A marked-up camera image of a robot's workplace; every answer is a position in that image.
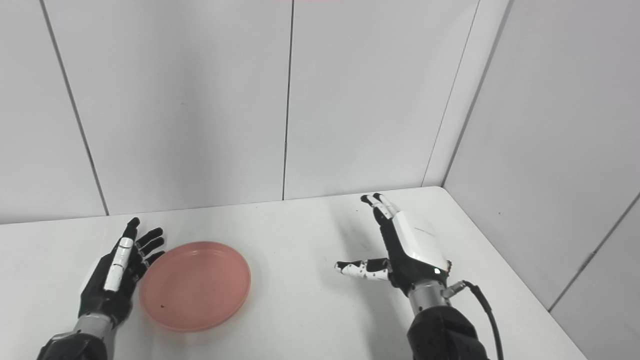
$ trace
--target white finger segment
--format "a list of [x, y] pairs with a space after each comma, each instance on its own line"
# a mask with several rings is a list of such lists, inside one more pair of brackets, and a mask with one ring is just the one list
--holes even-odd
[[371, 195], [367, 195], [367, 200], [369, 200], [369, 202], [371, 203], [371, 207], [377, 208], [378, 210], [380, 210], [380, 212], [382, 213], [382, 215], [385, 216], [385, 218], [387, 219], [393, 218], [393, 215], [389, 212], [387, 207], [378, 199], [376, 199]]
[[388, 280], [388, 269], [367, 271], [367, 261], [354, 261], [353, 263], [336, 263], [333, 268], [342, 275], [353, 276], [365, 280]]
[[400, 212], [400, 209], [398, 209], [397, 206], [390, 202], [384, 195], [378, 194], [378, 198], [380, 199], [380, 202], [387, 207], [387, 211], [391, 213], [391, 217], [394, 217]]
[[107, 273], [107, 279], [104, 281], [104, 289], [106, 291], [118, 291], [122, 275], [129, 264], [129, 255], [133, 247], [133, 239], [121, 238], [118, 242], [118, 248], [113, 256], [113, 261]]

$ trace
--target robotic finger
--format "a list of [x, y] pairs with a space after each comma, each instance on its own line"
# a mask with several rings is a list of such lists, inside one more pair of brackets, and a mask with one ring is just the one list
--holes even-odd
[[389, 259], [358, 260], [347, 263], [338, 261], [333, 268], [342, 275], [365, 280], [389, 280]]

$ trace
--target black arm cover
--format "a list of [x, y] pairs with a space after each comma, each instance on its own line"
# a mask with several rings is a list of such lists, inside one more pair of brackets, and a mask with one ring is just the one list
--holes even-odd
[[40, 349], [37, 360], [107, 360], [102, 340], [89, 334], [69, 334], [51, 339]]
[[414, 360], [487, 360], [476, 329], [453, 307], [421, 311], [413, 319], [407, 337]]

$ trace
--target cable connector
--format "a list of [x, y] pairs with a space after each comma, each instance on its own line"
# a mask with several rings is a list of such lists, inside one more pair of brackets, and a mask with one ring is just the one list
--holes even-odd
[[442, 290], [442, 297], [445, 299], [450, 299], [451, 297], [453, 297], [453, 295], [461, 292], [467, 286], [468, 284], [464, 280], [458, 281], [455, 284], [446, 288], [445, 290]]

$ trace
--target metal cylinder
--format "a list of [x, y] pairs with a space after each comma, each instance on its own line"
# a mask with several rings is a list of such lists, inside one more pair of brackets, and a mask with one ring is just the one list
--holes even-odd
[[407, 295], [413, 313], [417, 315], [430, 307], [448, 306], [449, 301], [442, 296], [443, 290], [444, 286], [435, 280], [427, 280], [413, 285]]
[[112, 328], [113, 323], [111, 322], [110, 317], [104, 314], [90, 313], [78, 318], [73, 332], [93, 335], [96, 338], [103, 340]]

